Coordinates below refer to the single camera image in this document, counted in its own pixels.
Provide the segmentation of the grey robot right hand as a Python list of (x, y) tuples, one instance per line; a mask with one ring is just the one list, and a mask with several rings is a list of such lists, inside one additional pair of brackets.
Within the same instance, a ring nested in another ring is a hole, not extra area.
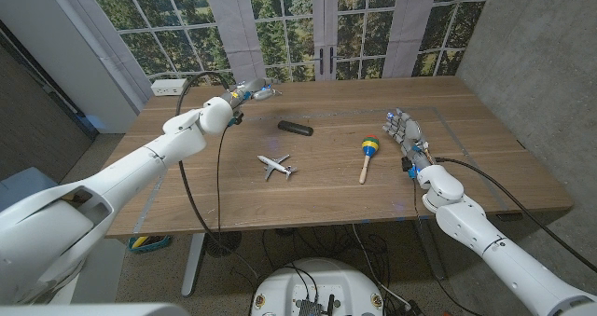
[(408, 158), (418, 170), (435, 163), (428, 151), (429, 144), (419, 123), (408, 113), (399, 108), (394, 113), (388, 113), (382, 129), (399, 144), (404, 157)]

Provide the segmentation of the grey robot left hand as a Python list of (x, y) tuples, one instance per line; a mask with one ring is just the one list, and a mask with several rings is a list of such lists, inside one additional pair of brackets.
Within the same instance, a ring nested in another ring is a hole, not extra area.
[(230, 104), (232, 109), (240, 107), (250, 100), (264, 101), (282, 94), (281, 91), (271, 86), (273, 83), (274, 79), (268, 77), (244, 81), (237, 84), (231, 91), (222, 94), (221, 97)]

